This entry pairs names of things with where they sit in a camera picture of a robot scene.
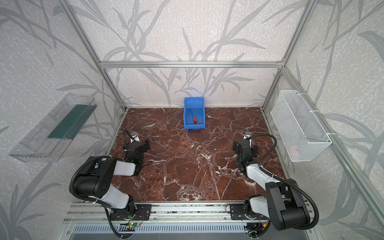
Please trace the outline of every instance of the mesh basket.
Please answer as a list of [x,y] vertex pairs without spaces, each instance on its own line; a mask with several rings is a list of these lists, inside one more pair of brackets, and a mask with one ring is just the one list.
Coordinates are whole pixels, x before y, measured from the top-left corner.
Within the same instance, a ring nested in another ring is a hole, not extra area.
[[296,90],[280,91],[271,115],[292,162],[310,161],[332,143]]

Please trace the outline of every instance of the wall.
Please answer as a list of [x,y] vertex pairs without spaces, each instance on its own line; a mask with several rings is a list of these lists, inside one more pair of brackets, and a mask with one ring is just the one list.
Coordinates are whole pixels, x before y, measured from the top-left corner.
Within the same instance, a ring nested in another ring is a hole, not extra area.
[[[53,239],[69,206],[74,171],[106,150],[122,108],[56,1],[0,1],[0,238]],[[8,153],[67,94],[98,107],[56,163]]]
[[[384,196],[384,1],[319,1],[288,68]],[[279,90],[290,89],[282,79]],[[266,108],[270,111],[275,100]],[[292,163],[291,177],[315,200],[324,239],[384,239],[383,229],[330,148]]]
[[[307,0],[70,2],[102,61],[279,61]],[[204,96],[206,106],[261,106],[275,72],[111,69],[109,75],[128,106],[179,106],[188,96]]]

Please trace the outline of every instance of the metal beam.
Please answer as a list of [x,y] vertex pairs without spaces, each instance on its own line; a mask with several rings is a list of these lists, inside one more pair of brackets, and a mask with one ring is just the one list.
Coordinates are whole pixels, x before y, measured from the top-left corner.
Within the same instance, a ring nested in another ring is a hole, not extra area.
[[102,68],[280,68],[281,61],[102,61]]
[[88,39],[87,35],[85,34],[85,31],[84,31],[83,27],[81,26],[80,21],[78,20],[76,14],[74,13],[70,3],[68,2],[68,0],[58,0],[58,1],[60,3],[60,7],[63,10],[63,13],[67,16],[69,22],[72,24],[72,27],[74,28],[75,32],[79,36],[85,49],[89,53],[93,63],[95,64],[96,68],[99,70],[100,75],[104,79],[108,88],[111,90],[112,94],[115,96],[116,100],[119,102],[121,108],[125,110],[125,104],[124,104],[121,96],[119,95],[114,84],[112,83],[112,81],[108,77],[106,71],[104,69],[102,69],[101,66],[99,65],[100,60],[96,54],[96,51],[92,47],[91,42]]
[[[296,28],[296,30],[292,36],[292,39],[289,43],[287,51],[285,52],[285,54],[283,56],[282,67],[285,67],[287,65],[288,60],[290,59],[290,57],[293,53],[293,50],[295,49],[297,43],[299,42],[299,39],[300,39],[301,35],[303,34],[304,29],[307,26],[318,1],[319,0],[308,0],[307,5],[304,8],[303,14],[301,15],[300,21],[297,25],[297,28]],[[271,85],[271,88],[269,89],[269,92],[265,98],[265,101],[263,103],[263,108],[266,107],[266,105],[268,104],[268,101],[270,100],[270,98],[272,96],[273,91],[277,87],[277,84],[280,80],[280,75],[281,75],[281,73],[280,73],[280,69],[279,69],[279,71],[277,72],[277,75],[275,76],[275,79]]]
[[[284,68],[282,71],[282,76],[288,81],[290,86],[299,91],[300,93],[305,93],[305,90],[298,83],[295,76],[288,68]],[[313,113],[316,115],[319,122],[324,127],[326,132],[332,133],[333,130],[331,126],[328,124],[323,115],[318,112],[316,105],[312,102],[312,100],[308,97],[307,94],[303,94],[302,97],[308,103],[309,107],[312,110],[316,110]],[[371,207],[373,214],[377,217],[378,221],[384,227],[384,200],[377,192],[377,190],[373,187],[372,183],[369,181],[367,176],[363,173],[361,168],[356,164],[355,159],[351,156],[347,148],[341,142],[341,140],[335,135],[329,135],[332,140],[331,148],[339,159],[341,165],[344,167],[345,171],[350,176],[351,180],[355,184],[355,186],[359,189],[362,197],[367,202],[368,206]]]

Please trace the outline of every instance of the green mat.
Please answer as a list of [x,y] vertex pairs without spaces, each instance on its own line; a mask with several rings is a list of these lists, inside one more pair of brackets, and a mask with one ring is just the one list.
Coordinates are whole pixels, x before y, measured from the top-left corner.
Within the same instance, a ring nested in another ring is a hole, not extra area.
[[97,105],[76,105],[49,134],[48,138],[74,139],[96,107]]

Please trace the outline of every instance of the screwdriver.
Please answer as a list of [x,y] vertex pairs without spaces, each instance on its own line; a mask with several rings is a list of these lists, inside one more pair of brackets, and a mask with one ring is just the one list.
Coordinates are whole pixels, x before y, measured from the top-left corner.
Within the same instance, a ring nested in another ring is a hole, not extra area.
[[198,121],[196,120],[196,118],[193,116],[192,110],[189,109],[189,111],[191,111],[191,114],[192,114],[192,118],[193,118],[194,124],[199,124],[199,122],[198,122]]

